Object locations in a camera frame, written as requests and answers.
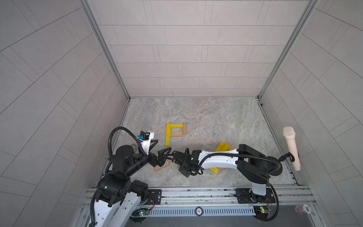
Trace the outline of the natural wood block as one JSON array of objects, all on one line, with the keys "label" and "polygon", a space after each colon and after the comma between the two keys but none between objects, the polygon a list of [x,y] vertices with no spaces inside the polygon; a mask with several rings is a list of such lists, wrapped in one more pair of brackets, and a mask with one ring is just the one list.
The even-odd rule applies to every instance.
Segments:
[{"label": "natural wood block", "polygon": [[163,168],[165,168],[165,167],[167,167],[169,165],[170,165],[170,162],[168,160],[166,160],[165,163],[162,166],[159,166],[159,165],[155,166],[154,170],[159,171],[160,169],[163,169]]},{"label": "natural wood block", "polygon": [[183,123],[182,124],[182,134],[183,135],[186,135],[187,134],[187,124],[186,123]]},{"label": "natural wood block", "polygon": [[183,133],[182,132],[171,132],[170,133],[170,137],[182,137]]}]

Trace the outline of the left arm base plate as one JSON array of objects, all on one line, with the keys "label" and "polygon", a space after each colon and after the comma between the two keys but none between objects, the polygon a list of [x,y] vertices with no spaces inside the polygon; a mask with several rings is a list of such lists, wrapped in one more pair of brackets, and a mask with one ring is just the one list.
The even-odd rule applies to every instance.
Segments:
[{"label": "left arm base plate", "polygon": [[161,196],[162,190],[161,189],[149,189],[147,200],[143,202],[143,205],[160,205],[161,204]]}]

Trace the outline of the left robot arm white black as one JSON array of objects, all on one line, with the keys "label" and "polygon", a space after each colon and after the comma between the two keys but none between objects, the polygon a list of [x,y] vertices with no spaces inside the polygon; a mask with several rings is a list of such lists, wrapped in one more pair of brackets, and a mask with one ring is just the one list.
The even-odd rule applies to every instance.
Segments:
[{"label": "left robot arm white black", "polygon": [[[119,131],[127,132],[136,142],[136,147],[123,145],[116,152],[112,150],[112,139]],[[135,136],[129,129],[118,126],[108,139],[109,163],[105,175],[99,180],[90,204],[90,227],[124,227],[129,220],[142,223],[152,208],[139,208],[140,203],[155,199],[148,194],[147,183],[131,181],[130,177],[147,164],[163,166],[171,152],[171,147],[158,151],[151,150],[157,145],[149,131],[141,131]]]}]

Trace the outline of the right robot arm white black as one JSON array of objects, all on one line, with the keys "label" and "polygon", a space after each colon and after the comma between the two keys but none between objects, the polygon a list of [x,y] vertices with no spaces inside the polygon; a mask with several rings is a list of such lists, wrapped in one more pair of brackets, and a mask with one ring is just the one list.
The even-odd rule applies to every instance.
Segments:
[{"label": "right robot arm white black", "polygon": [[276,159],[265,156],[252,147],[241,144],[239,148],[224,152],[208,152],[194,150],[189,152],[173,151],[168,160],[178,164],[179,171],[185,176],[202,175],[204,169],[227,168],[238,170],[251,182],[251,188],[243,193],[236,193],[235,197],[242,203],[276,204],[273,215],[259,211],[255,219],[269,222],[276,218],[279,212],[279,200],[274,186],[269,182],[271,176],[282,173],[282,162],[286,156]]}]

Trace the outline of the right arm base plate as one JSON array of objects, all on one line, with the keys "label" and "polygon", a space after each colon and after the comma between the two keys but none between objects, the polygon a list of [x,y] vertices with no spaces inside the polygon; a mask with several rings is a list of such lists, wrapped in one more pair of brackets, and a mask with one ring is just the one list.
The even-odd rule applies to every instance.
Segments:
[{"label": "right arm base plate", "polygon": [[237,188],[233,196],[237,198],[239,204],[276,203],[276,196],[271,188],[266,188],[265,196],[253,194],[251,188]]}]

